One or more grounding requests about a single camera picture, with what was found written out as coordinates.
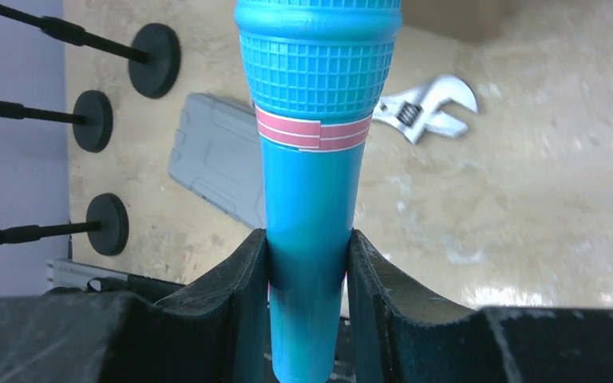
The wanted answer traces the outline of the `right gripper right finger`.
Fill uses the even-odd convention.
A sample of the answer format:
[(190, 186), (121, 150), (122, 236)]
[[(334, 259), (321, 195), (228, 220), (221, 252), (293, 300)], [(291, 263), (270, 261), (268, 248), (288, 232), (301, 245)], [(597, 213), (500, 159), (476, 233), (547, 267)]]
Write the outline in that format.
[(348, 297), (360, 382), (613, 382), (613, 309), (472, 310), (387, 261), (360, 231)]

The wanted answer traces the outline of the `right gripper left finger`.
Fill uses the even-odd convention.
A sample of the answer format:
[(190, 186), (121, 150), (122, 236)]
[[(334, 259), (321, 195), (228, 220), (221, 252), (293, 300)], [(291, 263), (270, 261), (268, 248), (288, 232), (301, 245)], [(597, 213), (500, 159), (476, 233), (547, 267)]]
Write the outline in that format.
[(256, 229), (193, 283), (0, 298), (0, 382), (260, 382), (267, 236)]

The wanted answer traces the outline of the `blue microphone with pink band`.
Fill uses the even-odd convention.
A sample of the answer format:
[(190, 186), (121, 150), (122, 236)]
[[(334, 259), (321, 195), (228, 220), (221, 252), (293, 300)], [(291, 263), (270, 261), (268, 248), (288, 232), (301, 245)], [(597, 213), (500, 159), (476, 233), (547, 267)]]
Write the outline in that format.
[(240, 1), (235, 22), (263, 160), (273, 371), (281, 382), (325, 382), (401, 3)]

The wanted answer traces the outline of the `black round-base shock mount stand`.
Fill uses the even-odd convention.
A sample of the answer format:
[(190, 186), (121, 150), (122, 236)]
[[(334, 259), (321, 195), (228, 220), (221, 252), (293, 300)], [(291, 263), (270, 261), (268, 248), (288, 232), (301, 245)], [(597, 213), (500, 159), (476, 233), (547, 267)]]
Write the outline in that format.
[(129, 79), (142, 96), (158, 99), (174, 86), (181, 64), (181, 47), (176, 32), (165, 24), (142, 27), (130, 45), (123, 45), (87, 32), (66, 20), (41, 16), (0, 4), (0, 16), (39, 28), (44, 34), (75, 46), (88, 46), (129, 61)]

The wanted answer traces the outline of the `black mic stand front left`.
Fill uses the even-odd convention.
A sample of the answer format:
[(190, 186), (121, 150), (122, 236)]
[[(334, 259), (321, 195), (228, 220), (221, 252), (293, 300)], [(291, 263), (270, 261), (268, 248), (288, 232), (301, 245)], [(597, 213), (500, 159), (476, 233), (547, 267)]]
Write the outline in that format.
[(99, 254), (120, 254), (129, 238), (129, 217), (121, 199), (113, 193), (97, 195), (90, 202), (84, 223), (53, 226), (28, 225), (0, 230), (0, 245), (36, 242), (39, 239), (86, 233)]

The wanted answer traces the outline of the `black mic stand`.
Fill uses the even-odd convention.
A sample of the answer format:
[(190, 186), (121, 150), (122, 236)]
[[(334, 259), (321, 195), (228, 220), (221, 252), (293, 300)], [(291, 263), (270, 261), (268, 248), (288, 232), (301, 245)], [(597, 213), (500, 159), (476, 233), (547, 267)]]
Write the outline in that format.
[(113, 132), (113, 108), (108, 97), (98, 90), (84, 91), (76, 100), (73, 113), (62, 113), (0, 101), (0, 117), (11, 120), (45, 120), (71, 124), (77, 145), (87, 152), (99, 153)]
[(129, 238), (129, 217), (121, 199), (113, 193), (97, 195), (90, 202), (84, 223), (53, 226), (28, 225), (0, 230), (0, 245), (36, 242), (39, 239), (86, 233), (99, 254), (120, 254)]

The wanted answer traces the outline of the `black mic stand rear left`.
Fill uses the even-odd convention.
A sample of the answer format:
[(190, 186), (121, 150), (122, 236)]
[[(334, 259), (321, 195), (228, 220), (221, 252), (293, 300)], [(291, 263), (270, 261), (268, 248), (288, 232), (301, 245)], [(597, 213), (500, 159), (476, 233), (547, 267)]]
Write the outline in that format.
[(84, 91), (76, 100), (73, 113), (62, 113), (0, 101), (0, 117), (11, 120), (45, 120), (71, 124), (77, 145), (87, 152), (99, 153), (113, 132), (113, 108), (108, 97), (98, 90)]

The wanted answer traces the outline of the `grey plastic case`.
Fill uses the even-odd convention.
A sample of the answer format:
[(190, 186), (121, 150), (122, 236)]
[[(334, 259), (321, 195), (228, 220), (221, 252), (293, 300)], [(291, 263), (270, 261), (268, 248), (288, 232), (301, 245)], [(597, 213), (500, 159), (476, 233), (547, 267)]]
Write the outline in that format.
[(210, 93), (190, 93), (168, 163), (171, 178), (250, 229), (266, 226), (255, 113)]

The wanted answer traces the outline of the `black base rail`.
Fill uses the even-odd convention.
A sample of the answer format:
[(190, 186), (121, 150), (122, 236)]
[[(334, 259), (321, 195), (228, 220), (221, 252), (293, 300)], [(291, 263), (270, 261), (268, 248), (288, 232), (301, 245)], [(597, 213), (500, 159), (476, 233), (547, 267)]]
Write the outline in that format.
[(58, 286), (45, 294), (130, 292), (156, 303), (182, 289), (184, 285), (154, 278), (128, 276), (125, 280), (114, 277), (91, 278), (82, 287)]

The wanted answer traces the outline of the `aluminium frame rail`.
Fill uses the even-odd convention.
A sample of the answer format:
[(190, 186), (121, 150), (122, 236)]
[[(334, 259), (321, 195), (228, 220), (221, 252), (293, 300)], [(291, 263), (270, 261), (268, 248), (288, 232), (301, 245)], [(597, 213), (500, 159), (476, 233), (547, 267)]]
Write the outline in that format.
[(46, 261), (45, 280), (48, 288), (78, 287), (86, 288), (92, 278), (112, 278), (122, 282), (128, 275), (115, 270), (76, 263), (71, 259), (49, 259)]

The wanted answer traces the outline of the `red-handled adjustable wrench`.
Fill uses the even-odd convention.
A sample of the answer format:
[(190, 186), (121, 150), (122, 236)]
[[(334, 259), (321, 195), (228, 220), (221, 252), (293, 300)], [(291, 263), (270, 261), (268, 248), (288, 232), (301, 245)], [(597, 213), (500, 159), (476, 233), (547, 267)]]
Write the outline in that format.
[(477, 96), (464, 80), (452, 74), (440, 74), (412, 89), (381, 97), (372, 119), (395, 128), (412, 144), (424, 132), (458, 138), (469, 126), (442, 111), (447, 104), (459, 105), (476, 115), (480, 113)]

